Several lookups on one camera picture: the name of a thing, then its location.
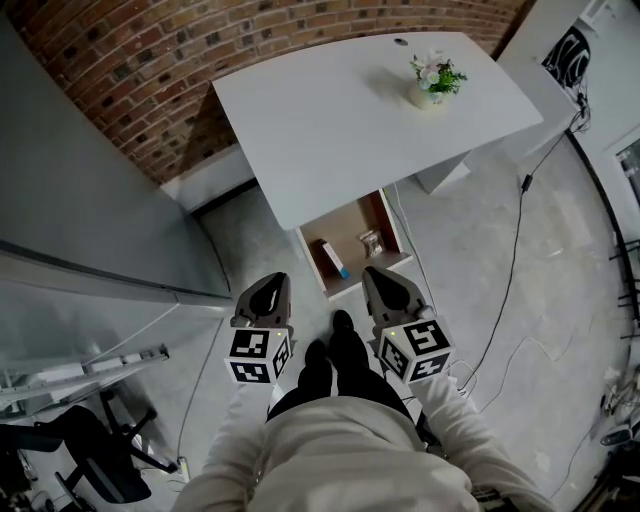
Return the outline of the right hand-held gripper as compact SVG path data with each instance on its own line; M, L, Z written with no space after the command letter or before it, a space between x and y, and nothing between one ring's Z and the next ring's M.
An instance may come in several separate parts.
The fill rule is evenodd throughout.
M444 318L435 314L417 285L375 266L365 268L362 285L380 361L405 385L445 371L453 340Z

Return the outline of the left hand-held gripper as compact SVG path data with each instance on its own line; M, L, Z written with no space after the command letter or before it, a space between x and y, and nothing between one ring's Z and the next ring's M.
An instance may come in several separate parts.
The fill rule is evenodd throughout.
M291 282L269 274L240 295L230 325L233 338L225 363L237 384L274 384L292 357Z

